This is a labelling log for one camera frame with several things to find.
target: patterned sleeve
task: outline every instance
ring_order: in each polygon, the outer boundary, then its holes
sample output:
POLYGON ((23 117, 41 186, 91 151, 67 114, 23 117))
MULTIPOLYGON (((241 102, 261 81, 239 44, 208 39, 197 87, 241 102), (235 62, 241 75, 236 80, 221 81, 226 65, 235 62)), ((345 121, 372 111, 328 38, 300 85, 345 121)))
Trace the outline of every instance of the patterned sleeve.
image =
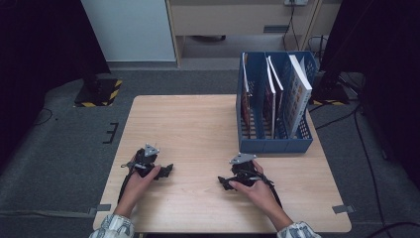
POLYGON ((293 223, 277 232, 277 238, 321 238, 304 221, 293 223))
POLYGON ((90 234, 89 238, 132 238, 134 225, 129 218, 120 215, 107 215, 101 227, 90 234))

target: human hand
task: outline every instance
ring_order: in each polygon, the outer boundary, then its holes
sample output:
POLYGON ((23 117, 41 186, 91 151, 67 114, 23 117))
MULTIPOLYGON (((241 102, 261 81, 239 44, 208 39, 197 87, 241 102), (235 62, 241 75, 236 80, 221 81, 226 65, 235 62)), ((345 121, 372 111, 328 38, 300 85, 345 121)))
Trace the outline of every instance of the human hand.
POLYGON ((114 210, 114 214, 122 215, 130 218, 133 208, 136 206, 137 201, 148 190, 149 185, 158 175, 160 165, 155 166, 147 176, 142 178, 139 173, 134 172, 126 184, 124 193, 114 210))
MULTIPOLYGON (((263 167, 261 167, 255 160, 253 160, 253 164, 257 172, 263 174, 263 167)), ((257 180, 252 186, 246 186, 240 182, 230 180, 229 185, 235 190, 243 193, 256 207, 264 212, 278 206, 278 203, 272 195, 268 185, 262 180, 257 180)))
MULTIPOLYGON (((263 174, 263 167, 254 160, 253 163, 256 170, 263 174)), ((256 207, 268 216, 277 231, 293 223, 278 205, 268 185, 262 180, 257 180, 252 186, 245 186, 240 182, 230 180, 229 185, 244 194, 256 207)))

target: wooden table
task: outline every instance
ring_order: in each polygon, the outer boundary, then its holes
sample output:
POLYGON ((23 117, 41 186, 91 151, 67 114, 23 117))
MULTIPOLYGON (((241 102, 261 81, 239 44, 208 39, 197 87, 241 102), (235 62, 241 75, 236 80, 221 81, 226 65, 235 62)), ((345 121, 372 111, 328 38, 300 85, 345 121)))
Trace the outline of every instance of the wooden table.
MULTIPOLYGON (((154 181, 132 214, 142 233, 270 233, 270 221, 245 197, 226 191, 217 176, 232 176, 238 155, 236 95, 148 95, 135 98, 93 228, 117 204, 127 169, 121 168, 145 143, 160 149, 156 164, 174 164, 169 178, 154 181)), ((313 143, 305 154, 257 159, 275 182, 284 210, 316 232, 348 232, 347 213, 310 117, 313 143)))

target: white wall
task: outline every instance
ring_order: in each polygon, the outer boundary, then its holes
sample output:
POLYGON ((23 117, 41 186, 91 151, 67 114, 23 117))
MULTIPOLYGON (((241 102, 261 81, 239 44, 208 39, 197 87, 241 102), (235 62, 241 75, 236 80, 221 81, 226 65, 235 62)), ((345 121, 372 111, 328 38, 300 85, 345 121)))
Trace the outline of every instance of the white wall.
POLYGON ((107 61, 175 61, 165 0, 81 0, 107 61))

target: floor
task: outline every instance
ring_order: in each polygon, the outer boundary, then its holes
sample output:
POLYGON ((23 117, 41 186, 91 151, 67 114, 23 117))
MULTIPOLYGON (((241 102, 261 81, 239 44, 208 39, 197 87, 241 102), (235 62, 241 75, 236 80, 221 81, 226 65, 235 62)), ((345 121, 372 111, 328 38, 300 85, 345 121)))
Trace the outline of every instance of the floor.
MULTIPOLYGON (((180 67, 112 68, 112 76, 123 80, 112 106, 73 107, 81 80, 53 89, 46 97, 46 109, 40 112, 37 125, 14 155, 7 173, 0 178, 0 238, 87 237, 92 231, 93 217, 69 217, 86 215, 89 208, 99 203, 136 95, 235 93, 239 53, 278 50, 283 50, 283 46, 281 36, 277 35, 228 36, 225 41, 188 38, 180 67), (115 122, 120 129, 114 142, 105 145, 103 142, 109 139, 106 132, 112 129, 110 123, 115 122), (60 211, 60 216, 52 213, 40 216, 37 213, 40 211, 60 211)), ((363 76, 354 72, 343 73, 343 79, 358 85, 363 82, 363 76)), ((321 235, 368 237, 380 230, 383 223, 420 223, 419 190, 407 179, 398 162, 382 157, 380 144, 367 119, 360 111, 354 113, 359 105, 357 97, 345 89, 352 99, 347 105, 308 107, 343 202, 356 210, 349 213, 351 232, 321 235), (328 124, 344 115, 350 116, 328 124)), ((406 224, 374 237, 417 237, 419 231, 415 225, 406 224)), ((203 235, 165 234, 165 237, 203 235)))

